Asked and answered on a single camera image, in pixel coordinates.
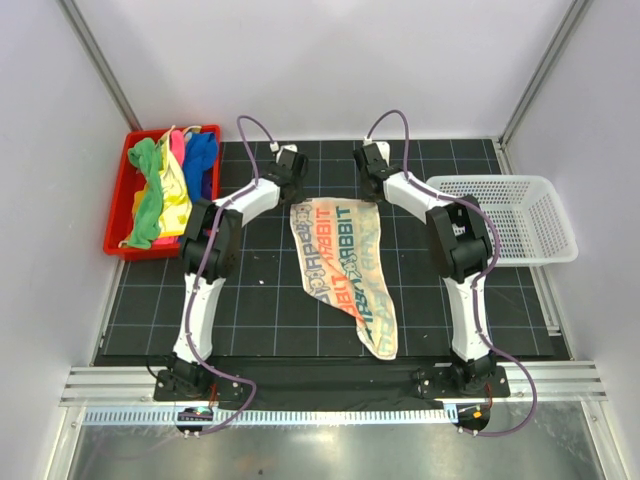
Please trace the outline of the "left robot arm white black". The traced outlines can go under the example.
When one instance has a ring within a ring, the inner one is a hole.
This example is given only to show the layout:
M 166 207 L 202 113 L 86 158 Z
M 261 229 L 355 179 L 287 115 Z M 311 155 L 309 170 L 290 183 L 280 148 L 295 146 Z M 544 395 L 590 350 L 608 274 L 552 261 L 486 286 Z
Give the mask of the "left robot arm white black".
M 237 192 L 192 208 L 179 257 L 185 301 L 178 338 L 156 377 L 158 401 L 202 400 L 218 377 L 204 364 L 213 352 L 213 325 L 223 286 L 240 260 L 242 229 L 279 205 L 305 199 L 308 157 L 294 144 L 270 144 L 274 160 Z

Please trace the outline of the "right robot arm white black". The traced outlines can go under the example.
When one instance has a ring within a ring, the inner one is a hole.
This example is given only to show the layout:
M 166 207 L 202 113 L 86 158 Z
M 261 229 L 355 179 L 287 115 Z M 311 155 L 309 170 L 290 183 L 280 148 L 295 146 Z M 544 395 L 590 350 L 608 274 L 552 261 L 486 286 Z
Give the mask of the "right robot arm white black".
M 354 150 L 364 198 L 398 206 L 426 227 L 432 265 L 443 279 L 453 326 L 450 382 L 473 396 L 495 375 L 496 358 L 485 306 L 487 269 L 495 265 L 487 215 L 472 196 L 454 197 L 389 163 L 386 142 Z

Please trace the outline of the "rabbit print towel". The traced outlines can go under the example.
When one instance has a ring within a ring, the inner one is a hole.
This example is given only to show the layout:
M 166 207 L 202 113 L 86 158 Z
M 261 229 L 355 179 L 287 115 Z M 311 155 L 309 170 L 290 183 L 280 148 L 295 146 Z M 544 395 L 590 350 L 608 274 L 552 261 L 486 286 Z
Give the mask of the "rabbit print towel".
M 355 320 L 356 333 L 377 359 L 398 353 L 395 306 L 384 278 L 376 204 L 323 197 L 290 208 L 305 292 Z

